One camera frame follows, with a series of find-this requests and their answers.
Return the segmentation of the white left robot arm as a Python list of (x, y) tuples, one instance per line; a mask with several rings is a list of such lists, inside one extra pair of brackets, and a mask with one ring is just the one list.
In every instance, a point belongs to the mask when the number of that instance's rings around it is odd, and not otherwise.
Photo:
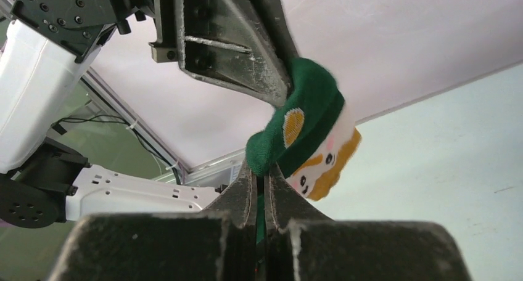
[(88, 160), (47, 137), (74, 85), (128, 17), (153, 19), (158, 63), (275, 107), (297, 55), (281, 0), (15, 0), (1, 54), (1, 219), (38, 229), (76, 220)]

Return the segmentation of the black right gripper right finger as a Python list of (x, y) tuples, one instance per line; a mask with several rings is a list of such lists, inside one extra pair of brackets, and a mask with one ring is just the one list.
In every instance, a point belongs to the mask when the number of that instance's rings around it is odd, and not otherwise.
[(285, 180), (278, 165), (264, 177), (265, 227), (267, 232), (284, 230), (291, 220), (327, 220)]

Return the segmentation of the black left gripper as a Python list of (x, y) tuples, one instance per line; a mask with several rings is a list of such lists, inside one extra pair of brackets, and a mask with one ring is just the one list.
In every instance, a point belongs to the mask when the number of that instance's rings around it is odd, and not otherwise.
[(15, 0), (13, 18), (71, 53), (82, 63), (114, 31), (131, 32), (128, 17), (155, 17), (156, 0)]

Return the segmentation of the dark green sock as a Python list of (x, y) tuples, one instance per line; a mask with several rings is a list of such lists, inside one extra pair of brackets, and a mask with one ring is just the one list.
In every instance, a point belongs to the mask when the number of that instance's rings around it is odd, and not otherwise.
[(257, 175), (278, 165), (302, 197), (319, 201), (338, 183), (361, 134), (334, 76), (311, 59), (290, 63), (293, 92), (264, 130), (247, 141), (245, 158)]

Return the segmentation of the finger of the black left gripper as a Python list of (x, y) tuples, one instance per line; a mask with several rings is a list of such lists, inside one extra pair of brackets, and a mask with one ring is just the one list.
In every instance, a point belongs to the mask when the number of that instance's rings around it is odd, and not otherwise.
[(299, 56), (298, 50), (287, 26), (281, 0), (250, 0), (265, 27), (275, 53), (291, 72), (292, 60)]
[(176, 62), (190, 77), (281, 107), (289, 72), (250, 0), (156, 0), (158, 63)]

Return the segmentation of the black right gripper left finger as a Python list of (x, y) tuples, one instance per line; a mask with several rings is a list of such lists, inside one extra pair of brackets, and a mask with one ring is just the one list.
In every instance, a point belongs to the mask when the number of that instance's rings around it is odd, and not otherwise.
[(243, 229), (256, 225), (257, 177), (244, 161), (236, 179), (203, 209), (205, 214), (224, 216)]

